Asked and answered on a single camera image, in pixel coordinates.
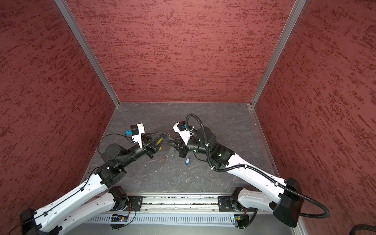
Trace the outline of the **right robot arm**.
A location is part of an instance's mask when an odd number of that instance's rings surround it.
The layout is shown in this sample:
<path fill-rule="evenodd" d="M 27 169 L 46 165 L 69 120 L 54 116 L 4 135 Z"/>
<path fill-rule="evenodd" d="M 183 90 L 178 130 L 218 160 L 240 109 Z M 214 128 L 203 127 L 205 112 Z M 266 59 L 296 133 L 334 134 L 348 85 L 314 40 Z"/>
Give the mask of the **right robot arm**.
<path fill-rule="evenodd" d="M 179 136 L 168 143 L 179 152 L 179 157 L 186 158 L 189 152 L 206 154 L 209 151 L 213 168 L 225 170 L 263 193 L 263 196 L 252 196 L 247 189 L 237 187 L 231 198 L 235 210 L 255 208 L 268 211 L 283 224 L 293 228 L 297 226 L 304 201 L 297 180 L 285 180 L 255 167 L 218 143 L 216 136 L 207 127 L 189 132 L 182 122 L 175 124 L 173 130 Z"/>

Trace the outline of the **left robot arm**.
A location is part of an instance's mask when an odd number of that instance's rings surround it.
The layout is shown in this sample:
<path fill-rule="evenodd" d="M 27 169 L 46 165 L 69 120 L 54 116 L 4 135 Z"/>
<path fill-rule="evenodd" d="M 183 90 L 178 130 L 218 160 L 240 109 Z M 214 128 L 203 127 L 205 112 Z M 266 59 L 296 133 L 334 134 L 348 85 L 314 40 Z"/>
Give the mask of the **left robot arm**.
<path fill-rule="evenodd" d="M 110 144 L 101 154 L 103 165 L 95 168 L 82 184 L 56 201 L 20 215 L 23 235 L 62 235 L 82 222 L 106 211 L 130 213 L 131 202 L 117 183 L 126 175 L 125 168 L 147 155 L 153 158 L 168 138 L 165 132 L 140 134 L 136 144 L 125 149 Z"/>

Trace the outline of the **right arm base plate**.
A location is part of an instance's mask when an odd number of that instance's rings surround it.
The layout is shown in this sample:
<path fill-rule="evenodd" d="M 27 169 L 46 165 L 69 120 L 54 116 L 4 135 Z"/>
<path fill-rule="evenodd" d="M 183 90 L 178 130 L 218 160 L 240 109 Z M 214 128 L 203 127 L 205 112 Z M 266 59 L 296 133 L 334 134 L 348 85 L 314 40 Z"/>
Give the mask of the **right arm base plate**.
<path fill-rule="evenodd" d="M 220 212 L 234 212 L 231 197 L 230 196 L 219 196 L 218 198 L 218 209 Z"/>

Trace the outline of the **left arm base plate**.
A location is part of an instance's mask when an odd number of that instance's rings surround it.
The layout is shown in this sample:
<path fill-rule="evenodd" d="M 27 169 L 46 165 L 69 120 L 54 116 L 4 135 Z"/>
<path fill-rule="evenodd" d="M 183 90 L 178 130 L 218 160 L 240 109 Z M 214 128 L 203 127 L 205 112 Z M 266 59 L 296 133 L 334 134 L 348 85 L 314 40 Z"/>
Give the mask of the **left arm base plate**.
<path fill-rule="evenodd" d="M 126 203 L 127 210 L 134 210 L 139 212 L 143 204 L 144 197 L 141 195 L 129 195 Z"/>

